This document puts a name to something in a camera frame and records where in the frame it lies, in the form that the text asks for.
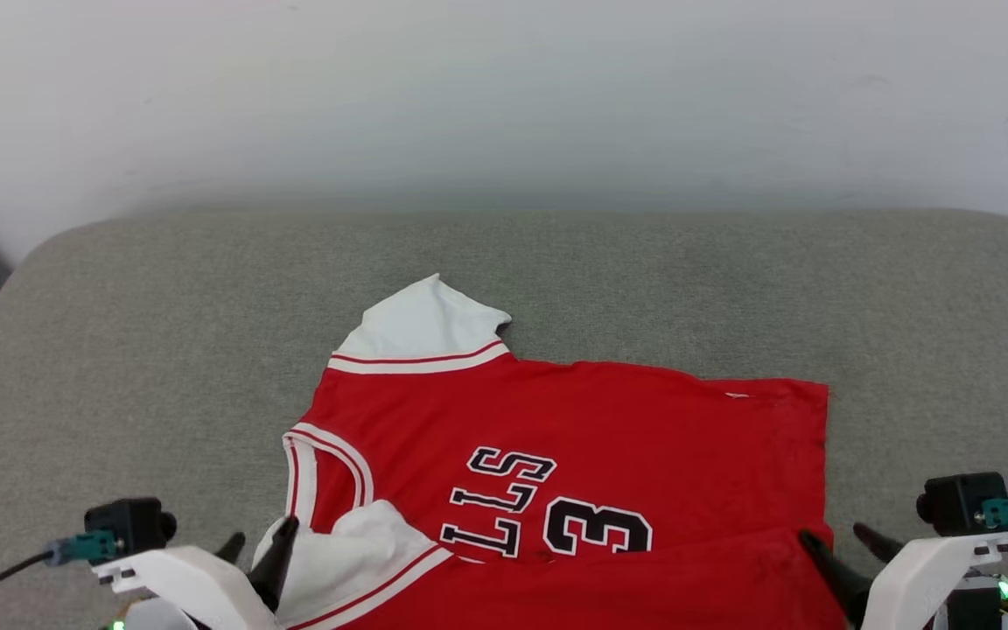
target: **red fabric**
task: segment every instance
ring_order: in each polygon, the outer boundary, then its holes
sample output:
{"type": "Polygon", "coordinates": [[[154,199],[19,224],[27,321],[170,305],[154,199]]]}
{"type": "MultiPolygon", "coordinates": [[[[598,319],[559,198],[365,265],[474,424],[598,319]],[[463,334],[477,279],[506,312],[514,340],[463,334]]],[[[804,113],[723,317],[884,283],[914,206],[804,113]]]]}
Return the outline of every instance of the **red fabric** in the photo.
{"type": "MultiPolygon", "coordinates": [[[[518,362],[504,355],[479,367],[424,375],[357,375],[328,368],[302,422],[360,451],[387,499],[407,522],[454,553],[501,557],[491,547],[447,542],[445,525],[503,537],[496,519],[520,523],[516,560],[566,557],[545,540],[556,498],[640,514],[651,549],[824,523],[827,387],[771,379],[704,381],[664,368],[620,363],[518,362]],[[477,448],[553,460],[541,482],[479,474],[477,448]],[[454,505],[455,488],[509,500],[509,483],[534,487],[515,514],[454,505]]],[[[489,464],[500,460],[489,460],[489,464]]],[[[311,526],[327,533],[352,507],[353,478],[319,455],[311,526]]],[[[581,535],[581,523],[566,524],[581,535]]],[[[601,558],[605,545],[578,540],[577,557],[601,558]]]]}
{"type": "Polygon", "coordinates": [[[773,529],[651,553],[542,565],[474,565],[451,558],[371,613],[341,627],[841,630],[843,626],[843,615],[814,566],[801,557],[795,534],[773,529]]]}

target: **jersey number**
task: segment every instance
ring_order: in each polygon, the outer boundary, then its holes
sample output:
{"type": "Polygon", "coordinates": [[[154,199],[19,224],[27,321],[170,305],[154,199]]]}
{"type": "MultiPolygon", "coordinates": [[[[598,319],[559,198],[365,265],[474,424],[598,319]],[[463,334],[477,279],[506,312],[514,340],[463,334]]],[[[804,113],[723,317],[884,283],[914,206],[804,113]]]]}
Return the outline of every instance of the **jersey number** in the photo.
{"type": "MultiPolygon", "coordinates": [[[[554,460],[527,454],[507,454],[501,456],[499,448],[480,447],[469,459],[469,470],[476,474],[508,476],[542,483],[554,471],[554,460]]],[[[454,488],[449,502],[459,506],[483,506],[504,510],[510,514],[521,514],[535,497],[537,487],[525,483],[509,483],[506,499],[474,494],[464,488],[454,488]]],[[[559,497],[549,502],[543,519],[543,541],[556,553],[573,555],[578,553],[578,534],[572,531],[572,523],[581,533],[581,540],[594,545],[613,546],[614,553],[620,551],[646,551],[652,547],[652,526],[643,514],[636,514],[618,507],[595,506],[593,503],[559,497]]],[[[485,547],[500,551],[505,558],[514,558],[520,553],[520,523],[504,517],[496,518],[493,535],[474,534],[451,523],[440,526],[440,541],[464,542],[466,545],[485,547]]]]}

